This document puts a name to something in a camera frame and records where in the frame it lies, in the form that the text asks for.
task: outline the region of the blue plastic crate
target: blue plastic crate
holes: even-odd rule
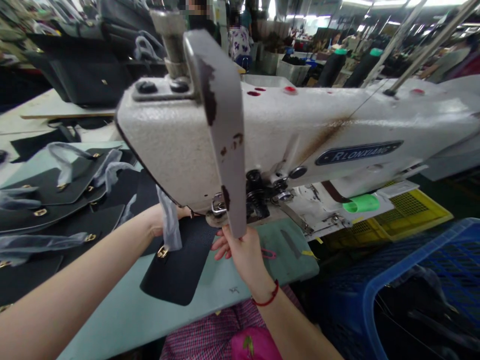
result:
[[[314,316],[346,360],[387,360],[375,326],[375,296],[416,264],[437,272],[448,302],[480,327],[480,219],[467,218],[441,234],[393,243],[313,293]]]

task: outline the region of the plaid shirt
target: plaid shirt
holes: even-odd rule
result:
[[[290,286],[283,292],[303,312]],[[160,360],[220,360],[232,359],[232,337],[247,328],[267,328],[257,307],[245,300],[211,314],[167,336]]]

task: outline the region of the rust stain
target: rust stain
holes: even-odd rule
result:
[[[226,210],[229,211],[230,210],[230,194],[224,185],[221,186],[221,193],[223,194],[223,201],[225,202]]]
[[[348,116],[340,117],[333,119],[327,126],[322,126],[320,132],[313,141],[300,153],[296,162],[301,164],[307,160],[318,149],[332,140],[343,128],[345,128],[350,120],[351,119],[349,119]]]
[[[233,138],[238,139],[238,145],[242,145],[244,142],[244,135],[241,132],[239,132],[236,135],[233,135]]]

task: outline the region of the red string bracelet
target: red string bracelet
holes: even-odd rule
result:
[[[279,281],[278,280],[275,280],[275,285],[276,285],[276,287],[275,287],[275,290],[273,290],[271,292],[271,299],[270,300],[268,300],[267,302],[264,302],[264,303],[259,303],[259,302],[256,302],[254,300],[254,298],[252,297],[251,302],[256,306],[261,306],[261,307],[270,305],[274,301],[275,297],[277,296],[277,293],[279,292]]]

